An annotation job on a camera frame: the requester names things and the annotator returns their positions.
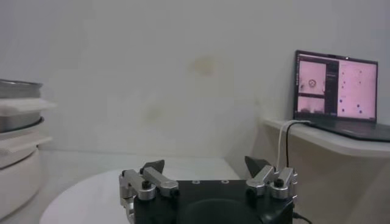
wall stain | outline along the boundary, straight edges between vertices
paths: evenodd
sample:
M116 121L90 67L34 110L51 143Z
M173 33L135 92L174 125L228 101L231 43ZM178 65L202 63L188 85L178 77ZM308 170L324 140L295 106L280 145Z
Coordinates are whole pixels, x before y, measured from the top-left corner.
M163 110L157 105L152 105L144 114L143 120L147 124L156 123L163 115Z
M216 60L211 55L201 56L188 66L188 72L196 72L199 75L211 76L215 71Z

black cable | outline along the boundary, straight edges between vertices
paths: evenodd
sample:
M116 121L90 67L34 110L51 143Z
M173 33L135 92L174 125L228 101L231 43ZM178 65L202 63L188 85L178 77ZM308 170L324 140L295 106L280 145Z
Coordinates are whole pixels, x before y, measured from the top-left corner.
M293 216L294 219L302 219L302 220L306 221L309 224L313 224L313 222L311 222L308 218L303 217L303 216L301 216L300 214L298 214L296 212L293 212L292 216Z

white cable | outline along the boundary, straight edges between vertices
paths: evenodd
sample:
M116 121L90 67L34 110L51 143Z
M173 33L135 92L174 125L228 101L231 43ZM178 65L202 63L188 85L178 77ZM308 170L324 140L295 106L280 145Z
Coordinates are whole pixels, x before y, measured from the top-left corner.
M282 124L282 126L280 127L280 131L279 131L279 141L278 141L278 157L277 157L277 160L276 160L276 171L279 171L279 165L280 165L280 155L281 155L281 143L282 143L282 133L283 133L283 129L285 126L289 126L293 123L308 123L310 121L298 121L298 120L290 120L290 121L286 121L285 123Z

white wall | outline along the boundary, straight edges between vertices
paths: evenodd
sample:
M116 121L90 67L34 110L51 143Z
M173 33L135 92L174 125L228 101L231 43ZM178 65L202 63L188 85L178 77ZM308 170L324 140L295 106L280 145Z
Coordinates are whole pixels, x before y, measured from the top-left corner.
M241 164L255 116L291 115L296 49L379 60L390 123L388 20L388 0L2 0L0 76L59 104L50 149Z

silver metal bracket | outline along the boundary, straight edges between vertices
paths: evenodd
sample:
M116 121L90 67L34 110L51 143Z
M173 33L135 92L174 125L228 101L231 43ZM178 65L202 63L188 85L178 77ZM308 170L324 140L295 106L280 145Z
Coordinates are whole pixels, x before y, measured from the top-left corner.
M179 195L179 183L175 180L166 178L153 167L145 168L143 171L143 177L156 185L162 196L176 197Z
M273 181L276 175L274 167L267 165L254 178L247 180L246 185L259 197L264 195L267 184Z
M137 196L142 201L149 201L156 196L156 186L145 180L134 170L124 170L119 176L121 198Z
M293 168L284 168L279 177L269 185L271 196L282 200L289 197L296 198L297 177Z

